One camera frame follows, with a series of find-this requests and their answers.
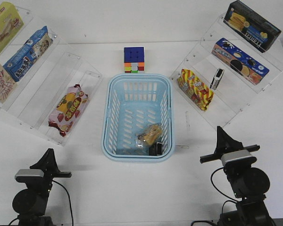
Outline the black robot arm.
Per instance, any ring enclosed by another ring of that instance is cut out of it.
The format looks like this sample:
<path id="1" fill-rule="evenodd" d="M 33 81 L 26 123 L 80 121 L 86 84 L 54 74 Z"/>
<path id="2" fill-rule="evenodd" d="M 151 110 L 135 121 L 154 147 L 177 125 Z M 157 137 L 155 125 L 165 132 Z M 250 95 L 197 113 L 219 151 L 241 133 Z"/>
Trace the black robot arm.
<path id="1" fill-rule="evenodd" d="M 70 178 L 71 172 L 58 169 L 54 149 L 49 148 L 40 160 L 28 169 L 20 169 L 15 180 L 25 183 L 13 199 L 12 207 L 18 213 L 20 226 L 52 226 L 50 216 L 45 216 L 50 191 L 54 178 Z"/>
<path id="2" fill-rule="evenodd" d="M 254 168 L 256 162 L 251 152 L 260 149 L 259 145 L 243 146 L 242 142 L 231 138 L 222 127 L 218 126 L 217 143 L 213 154 L 200 157 L 200 162 L 221 160 L 223 171 L 227 176 L 234 196 L 236 210 L 222 212 L 217 222 L 219 226 L 272 226 L 264 204 L 270 180 L 261 169 Z"/>

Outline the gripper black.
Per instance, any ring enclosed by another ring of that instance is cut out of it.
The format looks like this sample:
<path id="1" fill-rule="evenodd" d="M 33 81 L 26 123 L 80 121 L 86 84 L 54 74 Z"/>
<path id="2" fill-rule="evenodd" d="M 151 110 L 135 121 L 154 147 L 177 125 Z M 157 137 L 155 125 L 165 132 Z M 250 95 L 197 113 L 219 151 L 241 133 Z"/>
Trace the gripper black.
<path id="1" fill-rule="evenodd" d="M 60 171 L 56 162 L 54 149 L 48 148 L 45 154 L 34 165 L 29 167 L 28 179 L 25 182 L 28 189 L 41 197 L 49 197 L 54 178 L 71 178 L 70 171 Z"/>
<path id="2" fill-rule="evenodd" d="M 206 163 L 210 161 L 220 160 L 223 154 L 235 152 L 238 150 L 248 150 L 250 153 L 254 151 L 258 151 L 260 149 L 259 145 L 251 145 L 243 147 L 242 142 L 234 140 L 231 136 L 229 136 L 220 126 L 217 126 L 217 142 L 216 142 L 216 150 L 213 154 L 204 155 L 200 157 L 200 163 Z M 225 174 L 241 174 L 246 170 L 250 169 L 252 164 L 257 161 L 255 156 L 242 159 L 238 161 L 233 161 L 227 163 L 225 166 L 222 166 L 215 170 L 215 172 L 222 170 Z"/>

